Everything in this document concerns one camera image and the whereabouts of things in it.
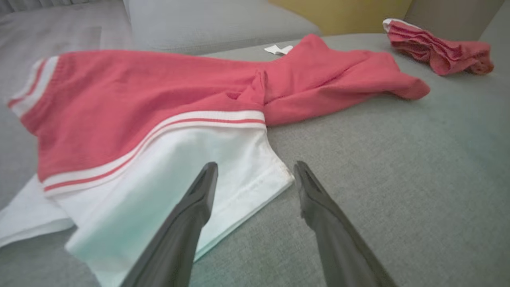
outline curtain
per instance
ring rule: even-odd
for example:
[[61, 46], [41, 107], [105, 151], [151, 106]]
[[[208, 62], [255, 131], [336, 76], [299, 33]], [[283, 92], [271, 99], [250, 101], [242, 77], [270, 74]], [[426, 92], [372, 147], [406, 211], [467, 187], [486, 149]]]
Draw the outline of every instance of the curtain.
[[87, 2], [89, 0], [0, 0], [0, 14]]

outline red stripe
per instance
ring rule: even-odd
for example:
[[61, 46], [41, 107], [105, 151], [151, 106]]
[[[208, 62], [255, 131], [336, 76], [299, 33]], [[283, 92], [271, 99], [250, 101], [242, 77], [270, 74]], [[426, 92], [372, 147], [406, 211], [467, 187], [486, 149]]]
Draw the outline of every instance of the red stripe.
[[39, 68], [37, 69], [37, 75], [35, 77], [35, 81], [34, 83], [32, 83], [32, 86], [30, 87], [30, 90], [24, 94], [23, 96], [17, 98], [17, 99], [12, 99], [9, 101], [9, 103], [7, 104], [7, 106], [11, 109], [12, 106], [14, 106], [15, 104], [23, 101], [26, 97], [28, 97], [29, 95], [31, 95], [34, 90], [35, 90], [35, 87], [37, 86], [37, 83], [39, 82], [39, 79], [41, 78], [41, 74], [42, 74], [42, 70], [44, 69], [44, 65], [46, 65], [46, 59], [44, 61], [42, 61], [42, 63], [39, 65]]
[[143, 146], [149, 141], [151, 140], [151, 137], [156, 134], [157, 132], [159, 132], [160, 130], [168, 127], [168, 126], [171, 126], [171, 125], [175, 125], [175, 124], [180, 124], [180, 123], [187, 123], [187, 122], [212, 122], [212, 123], [228, 123], [228, 124], [245, 124], [245, 123], [258, 123], [258, 124], [265, 124], [265, 122], [263, 120], [260, 120], [260, 119], [250, 119], [250, 118], [247, 118], [247, 119], [235, 119], [235, 120], [227, 120], [227, 119], [214, 119], [214, 118], [187, 118], [187, 119], [181, 119], [179, 121], [175, 121], [175, 122], [171, 122], [171, 123], [168, 123], [160, 128], [158, 128], [156, 131], [154, 131], [153, 133], [151, 133], [149, 136], [147, 136], [142, 144], [139, 146], [139, 148], [137, 149], [137, 151], [135, 151], [135, 153], [129, 157], [125, 162], [123, 162], [121, 165], [117, 166], [116, 168], [110, 170], [109, 172], [106, 172], [106, 173], [103, 173], [103, 174], [100, 174], [100, 175], [97, 175], [97, 176], [94, 176], [94, 177], [90, 177], [90, 178], [85, 178], [85, 179], [77, 179], [77, 180], [70, 180], [70, 181], [64, 181], [64, 182], [60, 182], [60, 183], [55, 183], [55, 184], [52, 184], [50, 186], [47, 186], [44, 188], [44, 191], [47, 192], [51, 189], [55, 189], [55, 188], [58, 188], [58, 187], [63, 187], [63, 186], [68, 186], [68, 185], [74, 185], [74, 184], [80, 184], [80, 183], [86, 183], [86, 182], [90, 182], [90, 181], [95, 181], [95, 180], [98, 180], [98, 179], [101, 179], [101, 178], [104, 178], [106, 176], [109, 176], [113, 173], [115, 173], [117, 170], [121, 169], [124, 165], [126, 165], [128, 162], [130, 162], [131, 160], [133, 160], [133, 158], [135, 158], [135, 156], [141, 151], [141, 149], [143, 148]]

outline sofa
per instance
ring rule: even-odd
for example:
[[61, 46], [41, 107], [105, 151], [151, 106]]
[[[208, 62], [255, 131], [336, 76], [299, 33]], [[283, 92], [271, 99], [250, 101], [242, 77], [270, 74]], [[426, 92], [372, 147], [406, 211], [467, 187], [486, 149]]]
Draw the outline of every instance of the sofa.
[[136, 49], [201, 55], [320, 35], [267, 0], [124, 0]]

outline red fabric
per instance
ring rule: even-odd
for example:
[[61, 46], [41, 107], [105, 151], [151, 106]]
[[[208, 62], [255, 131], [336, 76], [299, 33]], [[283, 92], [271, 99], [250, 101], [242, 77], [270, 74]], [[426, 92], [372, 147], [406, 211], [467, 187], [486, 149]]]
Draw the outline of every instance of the red fabric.
[[133, 149], [162, 120], [188, 111], [260, 110], [269, 126], [339, 111], [389, 91], [429, 92], [388, 53], [330, 50], [305, 37], [272, 62], [93, 51], [61, 55], [21, 121], [39, 139], [38, 175], [93, 168]]
[[414, 59], [430, 63], [438, 75], [469, 71], [485, 75], [494, 69], [491, 46], [484, 42], [448, 41], [434, 37], [429, 31], [405, 23], [391, 21], [388, 38], [391, 45]]

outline crumpled red cloth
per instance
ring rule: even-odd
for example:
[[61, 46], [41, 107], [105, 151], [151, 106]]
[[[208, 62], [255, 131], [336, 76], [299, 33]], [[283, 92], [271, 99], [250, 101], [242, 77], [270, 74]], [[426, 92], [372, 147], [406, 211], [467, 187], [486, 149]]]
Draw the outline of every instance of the crumpled red cloth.
[[426, 30], [391, 21], [388, 38], [393, 48], [411, 55], [415, 60], [428, 62], [438, 75], [468, 71], [486, 75], [494, 69], [490, 59], [491, 46], [477, 41], [448, 41], [434, 37]]

